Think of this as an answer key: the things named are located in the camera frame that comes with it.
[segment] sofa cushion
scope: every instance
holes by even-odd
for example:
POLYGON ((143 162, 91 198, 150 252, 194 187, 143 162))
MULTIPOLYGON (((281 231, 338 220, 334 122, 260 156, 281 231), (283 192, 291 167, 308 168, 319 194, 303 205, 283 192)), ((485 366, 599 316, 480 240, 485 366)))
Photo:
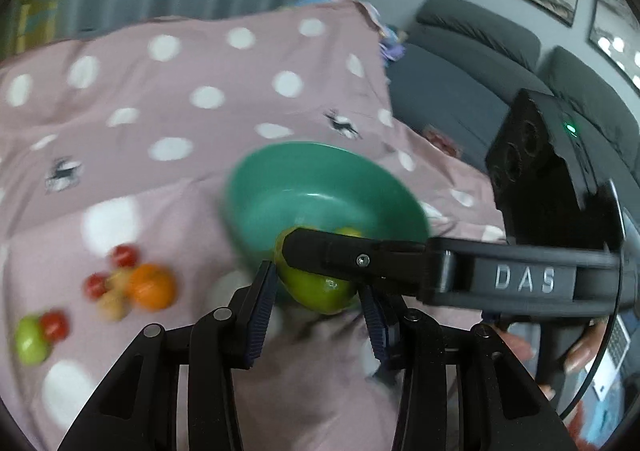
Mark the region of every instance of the sofa cushion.
POLYGON ((551 94, 535 74, 485 44, 457 32, 414 24, 407 42, 452 62, 509 105, 523 88, 551 94))
POLYGON ((538 65, 540 40, 533 32, 471 2, 427 0, 416 21, 479 41, 532 72, 538 65))
POLYGON ((553 93, 591 121, 633 169, 640 144, 638 123, 616 91, 574 54, 558 46, 543 75, 553 93))
POLYGON ((486 173, 484 157, 509 111, 458 67, 412 44, 386 71, 394 116, 422 135, 433 126, 462 148, 462 160, 486 173))
POLYGON ((640 186, 618 153, 603 137, 590 120, 574 114, 575 127, 584 143, 585 150, 598 184, 613 179, 620 204, 626 207, 634 220, 640 223, 640 186))

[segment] screw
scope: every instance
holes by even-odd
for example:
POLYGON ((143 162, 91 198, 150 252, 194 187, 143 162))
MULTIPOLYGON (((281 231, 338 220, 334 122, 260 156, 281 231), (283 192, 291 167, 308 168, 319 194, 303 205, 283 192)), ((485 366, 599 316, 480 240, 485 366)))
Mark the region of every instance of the screw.
POLYGON ((412 321, 412 322, 419 321, 421 317, 422 317, 422 312, 420 312, 419 310, 416 310, 415 308, 410 308, 404 313, 404 318, 407 321, 412 321))
POLYGON ((478 334, 481 337, 491 337, 492 332, 493 330, 491 330, 491 328, 485 324, 480 324, 476 326, 476 334, 478 334))
POLYGON ((361 254, 356 258, 356 265, 358 267, 369 267, 371 260, 367 254, 361 254))
POLYGON ((160 332, 160 325, 153 324, 145 326, 145 329, 142 333, 145 335, 145 337, 156 337, 160 332))
POLYGON ((226 306, 217 308, 213 311, 213 317, 218 321, 226 321, 231 317, 231 314, 233 314, 231 309, 226 306))

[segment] small potato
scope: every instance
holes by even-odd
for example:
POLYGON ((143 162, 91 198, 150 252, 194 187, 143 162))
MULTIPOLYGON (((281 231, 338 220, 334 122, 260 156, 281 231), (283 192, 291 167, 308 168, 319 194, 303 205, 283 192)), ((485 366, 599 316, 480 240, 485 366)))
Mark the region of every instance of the small potato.
POLYGON ((127 293, 127 287, 129 287, 129 278, 133 273, 133 269, 123 267, 117 271, 113 271, 107 278, 107 289, 117 290, 122 294, 127 293))
POLYGON ((120 321, 129 313, 129 302, 120 291, 108 290, 98 300, 98 309, 105 320, 120 321))

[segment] green apple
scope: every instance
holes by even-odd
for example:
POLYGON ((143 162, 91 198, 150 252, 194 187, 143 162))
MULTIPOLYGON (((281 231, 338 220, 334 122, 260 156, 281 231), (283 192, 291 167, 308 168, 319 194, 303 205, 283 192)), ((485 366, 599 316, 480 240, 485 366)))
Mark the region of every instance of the green apple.
POLYGON ((280 280, 289 294, 301 305, 320 314, 338 314, 351 304, 356 293, 353 283, 300 271, 287 265, 282 255, 284 238, 296 227, 280 233, 276 240, 274 261, 280 280))
POLYGON ((15 330, 15 350, 23 365, 39 365, 49 355, 49 343, 37 316, 20 319, 15 330))

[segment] pink polka dot blanket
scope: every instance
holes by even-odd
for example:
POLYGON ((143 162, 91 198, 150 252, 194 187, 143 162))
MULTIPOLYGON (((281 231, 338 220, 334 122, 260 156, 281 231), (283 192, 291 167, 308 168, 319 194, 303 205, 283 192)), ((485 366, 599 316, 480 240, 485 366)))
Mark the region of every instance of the pink polka dot blanket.
MULTIPOLYGON (((0 396, 38 449, 57 449, 142 327, 193 323, 244 285, 219 218, 222 188, 243 157, 295 139, 376 161, 437 233, 503 236, 488 179, 392 117, 378 32, 353 2, 218 22, 165 18, 0 66, 0 396), (81 284, 108 270, 105 256, 125 242, 171 266, 178 299, 109 323, 81 284), (24 366, 18 321, 52 308, 66 311, 70 335, 24 366)), ((463 327, 478 319, 430 312, 463 327)), ((245 449, 389 449, 397 402, 370 378, 362 316, 312 318, 275 311, 263 357, 234 374, 245 449)))

